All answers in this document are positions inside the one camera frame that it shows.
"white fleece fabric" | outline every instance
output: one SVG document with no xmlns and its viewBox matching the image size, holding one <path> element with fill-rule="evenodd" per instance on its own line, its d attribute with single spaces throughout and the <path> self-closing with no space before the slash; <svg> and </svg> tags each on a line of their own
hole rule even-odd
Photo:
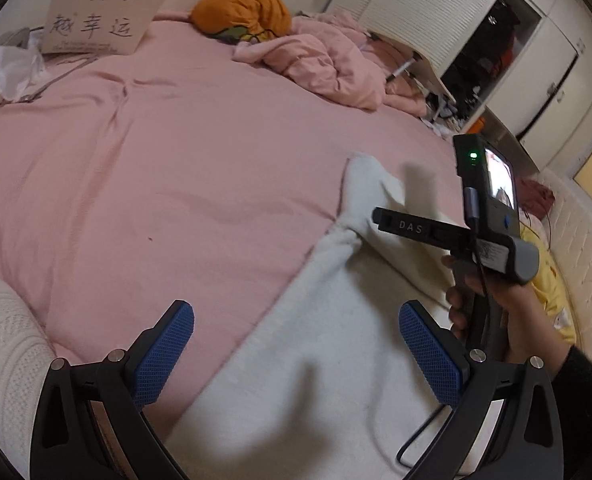
<svg viewBox="0 0 592 480">
<path fill-rule="evenodd" d="M 437 401 L 399 334 L 397 314 L 417 299 L 449 326 L 444 292 L 451 283 L 438 263 L 442 251 L 378 232 L 371 222 L 376 206 L 447 221 L 436 211 L 430 174 L 408 168 L 405 182 L 407 193 L 371 156 L 349 161 L 337 222 L 167 440 L 189 478 L 404 476 L 396 452 Z M 418 459 L 436 429 L 407 460 Z M 489 431 L 465 471 L 475 467 Z"/>
<path fill-rule="evenodd" d="M 28 307 L 0 280 L 0 449 L 25 479 L 36 407 L 54 358 Z"/>
</svg>

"cardboard sign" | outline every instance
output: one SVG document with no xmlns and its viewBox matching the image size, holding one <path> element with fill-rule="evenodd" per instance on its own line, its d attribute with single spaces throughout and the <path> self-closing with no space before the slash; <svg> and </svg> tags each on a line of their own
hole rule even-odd
<svg viewBox="0 0 592 480">
<path fill-rule="evenodd" d="M 131 54 L 165 0 L 52 0 L 41 50 Z"/>
</svg>

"device screen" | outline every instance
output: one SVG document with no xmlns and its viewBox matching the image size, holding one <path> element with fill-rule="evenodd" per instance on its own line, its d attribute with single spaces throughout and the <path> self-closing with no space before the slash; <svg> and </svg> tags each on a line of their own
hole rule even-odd
<svg viewBox="0 0 592 480">
<path fill-rule="evenodd" d="M 509 166 L 491 150 L 485 149 L 485 153 L 492 197 L 515 209 L 516 197 Z"/>
</svg>

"yellow fabric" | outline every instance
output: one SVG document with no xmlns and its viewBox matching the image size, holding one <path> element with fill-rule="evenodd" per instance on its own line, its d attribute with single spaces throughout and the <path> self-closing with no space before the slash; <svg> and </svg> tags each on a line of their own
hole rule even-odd
<svg viewBox="0 0 592 480">
<path fill-rule="evenodd" d="M 260 41 L 284 36 L 291 27 L 291 16 L 282 0 L 201 0 L 191 11 L 191 20 L 205 34 L 247 27 L 250 36 Z"/>
<path fill-rule="evenodd" d="M 554 320 L 554 326 L 562 338 L 567 343 L 576 344 L 571 302 L 554 257 L 543 240 L 522 223 L 520 224 L 520 238 L 534 244 L 540 253 L 538 273 L 531 281 L 538 300 L 543 304 L 547 316 Z"/>
</svg>

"dark red cloth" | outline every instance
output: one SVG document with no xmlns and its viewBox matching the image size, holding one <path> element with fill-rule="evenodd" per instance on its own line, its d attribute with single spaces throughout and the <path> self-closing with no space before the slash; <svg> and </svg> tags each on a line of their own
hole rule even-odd
<svg viewBox="0 0 592 480">
<path fill-rule="evenodd" d="M 523 211 L 543 220 L 554 206 L 556 197 L 547 186 L 543 186 L 530 178 L 519 178 L 516 181 L 518 205 Z"/>
</svg>

